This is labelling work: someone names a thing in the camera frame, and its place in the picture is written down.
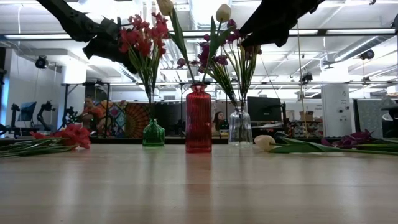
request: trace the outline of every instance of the tulip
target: tulip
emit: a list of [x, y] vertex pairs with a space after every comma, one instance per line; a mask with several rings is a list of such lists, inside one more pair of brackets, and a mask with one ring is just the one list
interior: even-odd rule
[[260, 149], [266, 152], [271, 151], [275, 147], [275, 139], [271, 136], [266, 136], [266, 135], [257, 136], [254, 139], [254, 142]]
[[231, 17], [231, 8], [227, 4], [222, 4], [216, 12], [216, 20], [218, 22], [227, 22]]
[[156, 0], [157, 5], [159, 6], [160, 13], [163, 16], [169, 16], [173, 11], [173, 2], [171, 0]]

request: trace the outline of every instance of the cardboard box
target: cardboard box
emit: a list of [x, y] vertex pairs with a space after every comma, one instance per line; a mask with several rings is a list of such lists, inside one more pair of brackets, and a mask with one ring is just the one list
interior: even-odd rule
[[[300, 120], [304, 121], [304, 112], [300, 111]], [[306, 111], [305, 112], [305, 120], [306, 121], [313, 121], [313, 111]]]

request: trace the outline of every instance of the desk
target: desk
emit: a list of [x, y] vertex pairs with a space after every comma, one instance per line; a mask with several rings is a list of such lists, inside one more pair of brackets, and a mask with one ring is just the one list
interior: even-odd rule
[[92, 145], [0, 160], [0, 223], [397, 223], [398, 157]]

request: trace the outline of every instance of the vase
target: vase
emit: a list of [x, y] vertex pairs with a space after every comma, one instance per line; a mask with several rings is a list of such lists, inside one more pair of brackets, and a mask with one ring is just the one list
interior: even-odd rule
[[205, 93], [205, 88], [193, 84], [192, 93], [187, 95], [187, 153], [211, 152], [211, 95]]
[[157, 124], [157, 119], [150, 119], [149, 124], [144, 128], [143, 146], [163, 146], [164, 128]]
[[244, 110], [231, 114], [229, 122], [228, 144], [234, 146], [250, 146], [253, 143], [250, 115]]

